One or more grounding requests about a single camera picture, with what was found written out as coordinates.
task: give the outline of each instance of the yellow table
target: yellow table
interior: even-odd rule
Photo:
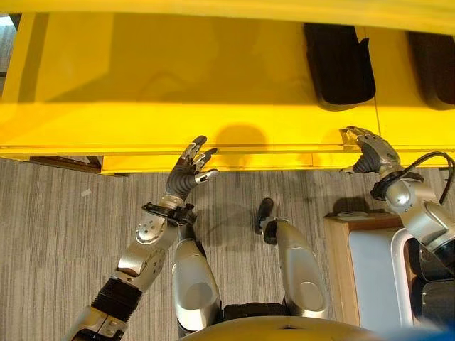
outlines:
[[[408,105],[404,97],[390,105],[387,93],[381,102],[391,86],[390,75],[379,75],[387,68],[378,67],[381,56],[391,63],[402,58],[402,50],[390,53],[381,39],[403,33],[357,32],[372,35],[377,103],[328,112],[314,96],[300,23],[25,14],[0,104],[0,156],[101,155],[103,173],[167,171],[194,136],[205,134],[207,147],[220,149],[213,165],[221,169],[339,168],[358,157],[339,132],[350,125],[382,133],[405,163],[434,148],[455,151],[446,121],[438,123],[455,117],[454,110]],[[403,116],[394,123],[397,112]],[[434,129],[422,142],[405,123],[415,116],[410,124],[422,131],[428,115],[443,134]]]
[[[453,0],[2,0],[0,12],[130,12],[379,26],[455,34]]]

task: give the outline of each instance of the robot finger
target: robot finger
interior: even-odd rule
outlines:
[[[207,172],[196,174],[194,176],[194,180],[197,184],[204,183],[212,178],[215,178],[218,174],[220,174],[220,171],[218,169],[210,169]]]
[[[212,158],[212,155],[215,154],[218,150],[216,148],[209,149],[205,153],[202,153],[195,157],[194,166],[196,167],[196,172],[200,172],[203,166]]]

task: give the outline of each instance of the black cable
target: black cable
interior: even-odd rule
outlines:
[[[447,164],[449,166],[449,176],[447,177],[447,184],[446,184],[446,187],[444,188],[444,191],[441,194],[441,197],[439,198],[439,204],[442,205],[442,204],[444,204],[447,194],[449,193],[452,182],[454,181],[454,174],[455,174],[455,161],[453,158],[450,157],[449,154],[444,153],[442,151],[432,151],[431,153],[425,154],[425,155],[419,157],[416,161],[414,161],[409,167],[406,167],[404,170],[402,170],[401,174],[399,176],[397,176],[395,181],[405,177],[412,169],[416,168],[421,163],[425,162],[426,160],[429,160],[430,158],[434,158],[436,156],[442,156],[443,158],[445,158],[447,160]]]

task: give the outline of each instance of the yellow tabletop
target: yellow tabletop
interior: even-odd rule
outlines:
[[[368,27],[365,34],[382,137],[401,149],[455,149],[455,109],[434,110],[425,104],[406,33]]]
[[[340,128],[378,132],[373,100],[317,105],[305,45],[285,21],[26,14],[0,155],[167,154],[200,134],[230,153],[340,151]]]
[[[453,0],[2,0],[0,12],[113,11],[381,26],[455,34]]]

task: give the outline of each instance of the black joint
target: black joint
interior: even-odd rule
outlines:
[[[127,322],[136,309],[142,292],[119,279],[110,278],[102,287],[92,307],[123,322]]]
[[[433,254],[452,274],[455,274],[455,239],[435,249]]]
[[[157,206],[151,202],[142,206],[143,210],[153,215],[166,218],[168,221],[175,224],[190,224],[193,225],[196,221],[196,214],[193,212],[194,206],[186,204],[185,207],[177,207],[175,210],[167,207]]]
[[[75,340],[87,340],[87,341],[120,341],[123,337],[123,332],[118,330],[114,336],[108,337],[104,335],[100,335],[93,330],[89,329],[82,329],[80,330]]]
[[[277,244],[278,221],[272,220],[264,229],[264,242],[271,245]]]

